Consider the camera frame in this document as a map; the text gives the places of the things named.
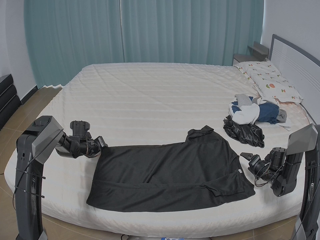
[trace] pile of clothes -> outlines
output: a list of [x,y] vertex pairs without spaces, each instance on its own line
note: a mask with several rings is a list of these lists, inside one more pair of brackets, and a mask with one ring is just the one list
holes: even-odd
[[224,130],[233,139],[254,147],[264,147],[262,129],[258,122],[277,124],[290,131],[291,121],[285,110],[279,108],[274,98],[253,98],[236,94],[236,100],[229,103],[229,116],[224,119]]

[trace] black t-shirt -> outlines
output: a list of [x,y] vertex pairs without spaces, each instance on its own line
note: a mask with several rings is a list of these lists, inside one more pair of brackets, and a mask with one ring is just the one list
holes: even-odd
[[118,212],[204,209],[254,195],[229,143],[209,126],[185,142],[106,147],[87,204]]

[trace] mattress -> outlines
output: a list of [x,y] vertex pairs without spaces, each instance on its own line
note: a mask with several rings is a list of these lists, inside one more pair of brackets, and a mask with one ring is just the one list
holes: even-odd
[[[208,125],[237,153],[264,158],[273,147],[286,147],[291,132],[309,124],[305,110],[286,103],[291,132],[277,125],[257,123],[265,147],[231,139],[223,130],[229,102],[235,94],[258,96],[254,86],[234,66],[179,63],[95,64],[82,69],[40,115],[53,115],[71,135],[73,120],[88,121],[93,138],[101,135],[109,146],[162,145],[183,142],[187,131]],[[44,164],[42,212],[87,228],[145,237],[203,238],[228,235],[270,224],[299,213],[304,188],[304,159],[295,190],[274,196],[270,185],[257,188],[250,198],[223,205],[175,212],[116,212],[86,204],[97,158],[60,157],[53,151]],[[14,190],[17,153],[5,179]],[[248,161],[240,157],[246,177]]]

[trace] pillowcase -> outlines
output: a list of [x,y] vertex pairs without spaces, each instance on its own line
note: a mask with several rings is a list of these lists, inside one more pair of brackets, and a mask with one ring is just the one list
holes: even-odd
[[253,83],[261,97],[276,98],[281,102],[302,101],[302,96],[284,77],[271,61],[246,61],[235,64],[250,82]]

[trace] tiled floor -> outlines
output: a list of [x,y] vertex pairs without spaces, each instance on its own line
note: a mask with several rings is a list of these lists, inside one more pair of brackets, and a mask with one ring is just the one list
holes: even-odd
[[[37,118],[42,109],[61,90],[61,87],[47,87],[38,90],[23,106],[14,113],[0,131],[0,173],[5,170],[7,162],[15,149],[16,139]],[[42,216],[43,225],[49,240],[120,240],[120,234],[93,230],[76,226],[47,215]],[[291,217],[267,226],[248,230],[238,234],[212,237],[212,240],[288,240],[295,224]],[[15,210],[12,207],[12,191],[0,175],[0,239],[15,239],[18,234]]]

